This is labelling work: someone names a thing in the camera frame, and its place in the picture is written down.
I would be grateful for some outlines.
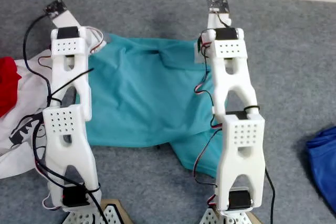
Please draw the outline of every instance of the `gray carpet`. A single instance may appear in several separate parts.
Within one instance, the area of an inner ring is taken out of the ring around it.
[[[53,0],[0,0],[0,56],[22,57],[28,23]],[[81,24],[126,37],[195,39],[206,27],[205,0],[64,0]],[[336,4],[229,0],[245,31],[251,80],[266,118],[264,151],[277,198],[275,223],[335,223],[311,180],[304,144],[335,122]],[[48,20],[32,33],[30,55],[49,45]],[[229,108],[239,103],[230,96]],[[198,223],[210,188],[196,184],[168,145],[94,147],[103,198],[119,198],[135,223]],[[35,172],[0,180],[0,223],[60,223],[42,208],[46,182]],[[262,207],[269,223],[271,190]]]

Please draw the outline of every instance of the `blue cloth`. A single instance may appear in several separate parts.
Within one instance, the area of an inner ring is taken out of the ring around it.
[[[122,38],[89,57],[92,120],[91,145],[147,147],[170,143],[188,169],[212,133],[211,101],[194,87],[205,73],[194,63],[194,42]],[[204,89],[212,92],[209,73]],[[198,171],[216,176],[222,135],[215,136]]]
[[[336,127],[319,132],[307,150],[315,183],[336,212]]]

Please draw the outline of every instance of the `red cloth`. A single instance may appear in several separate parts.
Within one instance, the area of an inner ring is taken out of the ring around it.
[[[15,61],[11,57],[0,58],[0,117],[16,104],[17,84],[21,78],[16,71]]]

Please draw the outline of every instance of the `teal t-shirt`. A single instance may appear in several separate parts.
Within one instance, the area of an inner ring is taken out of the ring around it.
[[[214,130],[211,101],[193,90],[205,73],[194,63],[195,41],[111,36],[111,43],[89,57],[91,145],[147,147],[170,143],[181,163],[192,169]],[[203,88],[213,91],[212,75]],[[222,150],[215,136],[198,171],[216,175]]]

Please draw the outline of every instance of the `white cloth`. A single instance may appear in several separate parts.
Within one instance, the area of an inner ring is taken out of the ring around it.
[[[50,80],[51,70],[40,66],[37,62],[40,56],[50,56],[50,50],[33,57],[28,64],[30,68]],[[45,80],[29,72],[23,60],[16,60],[15,63],[17,73],[22,78],[18,82],[16,105],[0,118],[0,179],[24,173],[35,167],[30,139],[37,122],[26,119],[13,134],[11,132],[22,117],[45,108],[48,95]],[[50,59],[43,58],[41,63],[51,66]],[[43,145],[46,141],[45,134],[40,134],[40,131],[37,146]]]

